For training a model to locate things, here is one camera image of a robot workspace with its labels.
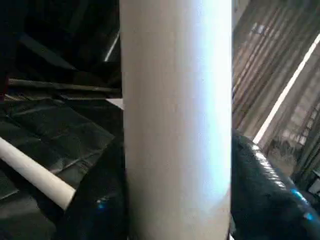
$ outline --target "white pole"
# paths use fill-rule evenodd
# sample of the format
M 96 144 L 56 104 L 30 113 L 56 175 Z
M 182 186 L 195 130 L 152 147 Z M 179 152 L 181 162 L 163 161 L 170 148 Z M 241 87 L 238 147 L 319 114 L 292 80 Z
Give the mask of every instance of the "white pole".
M 226 239 L 231 13 L 230 0 L 120 0 L 126 170 L 139 240 Z
M 75 189 L 1 137 L 0 159 L 5 161 L 62 209 L 67 209 Z

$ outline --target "metal bar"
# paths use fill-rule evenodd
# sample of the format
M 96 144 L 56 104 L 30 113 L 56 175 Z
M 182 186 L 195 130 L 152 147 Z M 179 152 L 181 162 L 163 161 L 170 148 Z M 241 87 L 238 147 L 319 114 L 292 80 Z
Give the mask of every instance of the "metal bar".
M 78 91 L 94 91 L 94 92 L 104 92 L 104 93 L 117 93 L 119 90 L 108 87 L 100 86 L 84 86 L 84 85 L 74 85 L 56 82 L 44 82 L 44 81 L 29 81 L 23 79 L 9 79 L 9 86 L 13 87 L 29 87 L 29 88 L 39 88 L 39 89 L 56 89 L 56 90 L 78 90 Z

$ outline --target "dark fabric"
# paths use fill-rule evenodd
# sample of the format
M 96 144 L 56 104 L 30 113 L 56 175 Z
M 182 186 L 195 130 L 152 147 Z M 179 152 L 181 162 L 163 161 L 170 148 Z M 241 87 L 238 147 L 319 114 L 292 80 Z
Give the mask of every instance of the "dark fabric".
M 124 163 L 122 141 L 114 140 L 81 181 L 55 240 L 127 239 Z
M 257 145 L 232 137 L 231 213 L 243 239 L 320 239 L 320 219 Z
M 91 112 L 91 117 L 99 114 Z M 87 117 L 51 99 L 4 102 L 0 136 L 77 188 L 114 139 L 108 125 L 101 127 Z M 62 215 L 57 205 L 0 161 L 0 228 L 14 240 L 50 239 Z

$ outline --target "horizontal white pipe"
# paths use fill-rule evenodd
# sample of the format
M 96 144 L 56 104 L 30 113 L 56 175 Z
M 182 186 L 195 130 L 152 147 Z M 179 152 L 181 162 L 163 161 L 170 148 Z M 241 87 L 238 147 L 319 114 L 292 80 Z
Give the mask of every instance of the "horizontal white pipe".
M 62 209 L 67 209 L 76 190 L 1 137 L 0 159 Z

